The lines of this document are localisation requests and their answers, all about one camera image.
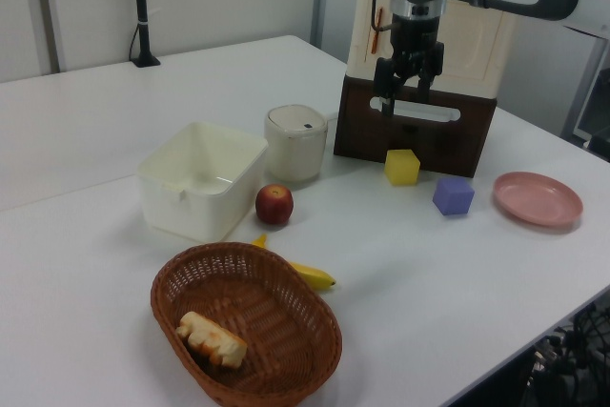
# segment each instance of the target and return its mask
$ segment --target wicker basket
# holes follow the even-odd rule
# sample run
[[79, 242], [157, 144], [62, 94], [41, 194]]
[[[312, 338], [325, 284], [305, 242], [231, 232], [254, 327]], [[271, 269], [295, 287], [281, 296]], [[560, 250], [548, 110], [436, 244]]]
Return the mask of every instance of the wicker basket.
[[[182, 364], [225, 407], [292, 407], [335, 371], [341, 332], [328, 305], [277, 254], [254, 245], [212, 243], [177, 255], [151, 291], [154, 317]], [[192, 354], [175, 328], [188, 311], [248, 343], [237, 370]]]

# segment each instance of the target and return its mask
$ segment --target apple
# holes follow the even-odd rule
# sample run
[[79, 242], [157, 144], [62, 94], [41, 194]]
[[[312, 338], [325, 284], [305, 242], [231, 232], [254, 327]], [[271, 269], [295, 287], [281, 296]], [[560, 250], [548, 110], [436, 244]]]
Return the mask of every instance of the apple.
[[267, 224], [286, 224], [293, 213], [293, 194], [284, 185], [263, 186], [256, 195], [256, 215]]

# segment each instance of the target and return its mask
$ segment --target pink plate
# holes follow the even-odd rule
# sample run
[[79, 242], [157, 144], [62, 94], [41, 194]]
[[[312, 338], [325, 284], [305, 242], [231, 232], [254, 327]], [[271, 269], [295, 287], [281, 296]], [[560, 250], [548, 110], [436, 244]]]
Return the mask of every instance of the pink plate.
[[538, 173], [499, 176], [494, 183], [494, 196], [508, 213], [542, 226], [565, 226], [582, 214], [582, 201], [574, 191]]

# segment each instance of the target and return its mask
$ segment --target blue cube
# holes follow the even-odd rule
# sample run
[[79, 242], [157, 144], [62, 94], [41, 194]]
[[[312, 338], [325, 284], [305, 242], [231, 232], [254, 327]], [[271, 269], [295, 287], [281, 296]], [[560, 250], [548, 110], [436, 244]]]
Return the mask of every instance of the blue cube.
[[432, 198], [440, 212], [448, 214], [467, 214], [475, 196], [466, 179], [459, 176], [441, 178]]

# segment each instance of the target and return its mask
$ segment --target bread slice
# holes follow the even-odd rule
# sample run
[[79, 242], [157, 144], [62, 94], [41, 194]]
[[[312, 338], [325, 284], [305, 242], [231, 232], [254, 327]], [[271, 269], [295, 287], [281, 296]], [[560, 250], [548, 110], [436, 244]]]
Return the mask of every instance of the bread slice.
[[237, 369], [248, 349], [241, 338], [196, 312], [182, 316], [175, 331], [193, 351], [217, 366]]

